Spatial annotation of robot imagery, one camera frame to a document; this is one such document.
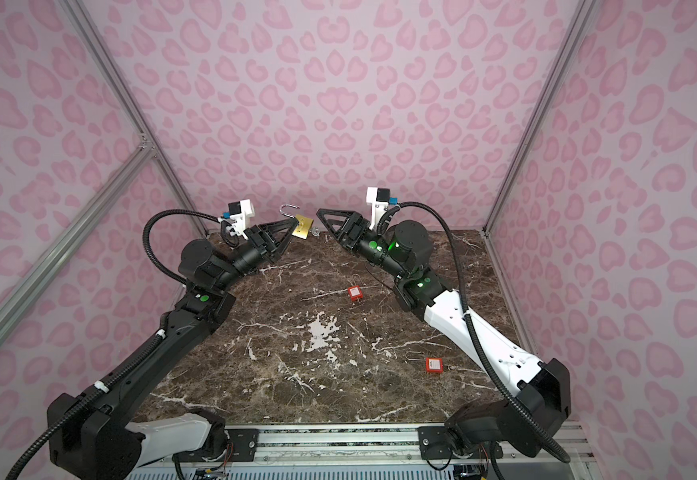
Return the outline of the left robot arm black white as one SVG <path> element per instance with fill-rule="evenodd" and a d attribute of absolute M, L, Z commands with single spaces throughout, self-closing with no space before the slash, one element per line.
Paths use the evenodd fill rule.
<path fill-rule="evenodd" d="M 178 271 L 158 265 L 186 288 L 184 296 L 120 365 L 81 394 L 62 394 L 50 404 L 48 428 L 18 458 L 8 478 L 18 478 L 44 447 L 52 464 L 80 479 L 124 479 L 166 457 L 230 457 L 226 422 L 212 412 L 192 409 L 146 423 L 135 422 L 134 414 L 166 374 L 224 324 L 236 302 L 232 286 L 278 261 L 296 228 L 294 218 L 254 225 L 230 254 L 208 239 L 196 239 L 182 249 Z"/>

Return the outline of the brass padlock silver shackle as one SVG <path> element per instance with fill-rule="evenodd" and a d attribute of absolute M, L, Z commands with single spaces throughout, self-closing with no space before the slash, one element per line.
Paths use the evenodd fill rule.
<path fill-rule="evenodd" d="M 303 216 L 298 212 L 292 212 L 298 211 L 298 209 L 300 209 L 300 206 L 292 204 L 282 204 L 282 206 L 280 206 L 280 214 L 282 214 L 282 216 L 286 218 L 296 220 L 296 223 L 298 225 L 296 225 L 296 228 L 294 228 L 292 236 L 306 240 L 308 239 L 308 236 L 310 236 L 310 233 L 312 233 L 312 226 L 314 226 L 314 220 L 312 220 L 312 218 Z"/>

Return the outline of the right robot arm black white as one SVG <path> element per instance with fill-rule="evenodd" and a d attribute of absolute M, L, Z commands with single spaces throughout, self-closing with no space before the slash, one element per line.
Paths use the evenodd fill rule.
<path fill-rule="evenodd" d="M 426 227 L 414 220 L 390 226 L 396 211 L 391 208 L 375 225 L 349 210 L 322 208 L 318 219 L 342 248 L 391 275 L 400 308 L 458 346 L 501 395 L 450 416 L 444 423 L 446 446 L 466 456 L 491 442 L 506 442 L 527 457 L 544 451 L 570 463 L 554 437 L 570 416 L 568 369 L 527 352 L 477 315 L 468 305 L 461 262 L 454 263 L 457 284 L 451 286 L 430 264 L 434 244 Z"/>

